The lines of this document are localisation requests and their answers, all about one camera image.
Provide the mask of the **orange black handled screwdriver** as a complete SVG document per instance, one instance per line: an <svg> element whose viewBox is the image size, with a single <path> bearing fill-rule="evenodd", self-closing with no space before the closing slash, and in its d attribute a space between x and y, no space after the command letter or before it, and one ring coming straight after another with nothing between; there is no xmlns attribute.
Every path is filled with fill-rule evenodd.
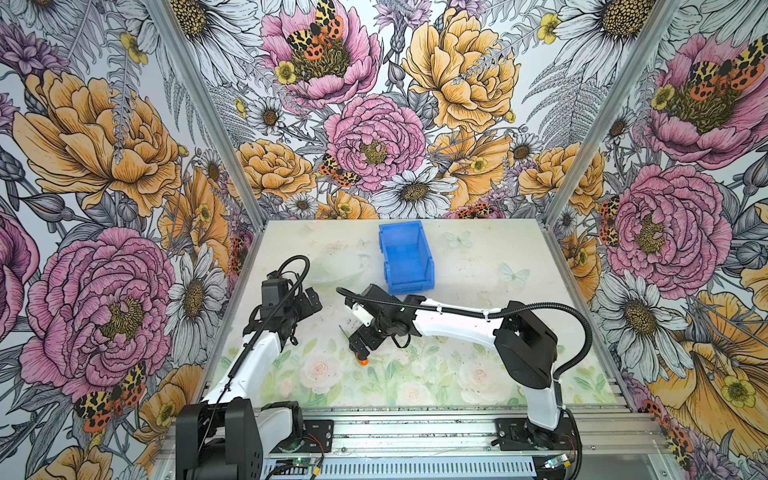
<svg viewBox="0 0 768 480"><path fill-rule="evenodd" d="M340 326L339 329L341 330L343 336L348 341L349 349L355 354L355 359L362 365L367 366L368 365L368 353L365 352L361 356L361 350L360 348L353 342L351 335L342 327Z"/></svg>

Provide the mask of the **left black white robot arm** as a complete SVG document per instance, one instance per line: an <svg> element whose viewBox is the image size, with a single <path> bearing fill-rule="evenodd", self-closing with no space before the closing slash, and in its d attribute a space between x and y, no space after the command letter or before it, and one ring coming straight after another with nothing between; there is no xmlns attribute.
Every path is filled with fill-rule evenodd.
<svg viewBox="0 0 768 480"><path fill-rule="evenodd" d="M267 276L236 359L203 400L180 411L177 479L259 479L267 453L302 438L302 413L295 402L257 408L253 401L286 344L297 343L297 324L322 309L318 294L303 287L305 277L282 271Z"/></svg>

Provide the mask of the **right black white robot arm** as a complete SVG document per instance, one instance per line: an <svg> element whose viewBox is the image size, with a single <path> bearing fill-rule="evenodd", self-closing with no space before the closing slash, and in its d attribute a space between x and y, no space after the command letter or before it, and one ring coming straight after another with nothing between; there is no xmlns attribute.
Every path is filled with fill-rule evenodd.
<svg viewBox="0 0 768 480"><path fill-rule="evenodd" d="M400 300L375 284L360 294L338 287L345 305L361 325L349 335L349 349L365 365L386 340L400 336L445 337L493 349L513 381L522 387L527 417L498 434L526 450L553 450L562 418L554 366L558 338L529 305L511 301L504 308L470 309L421 295Z"/></svg>

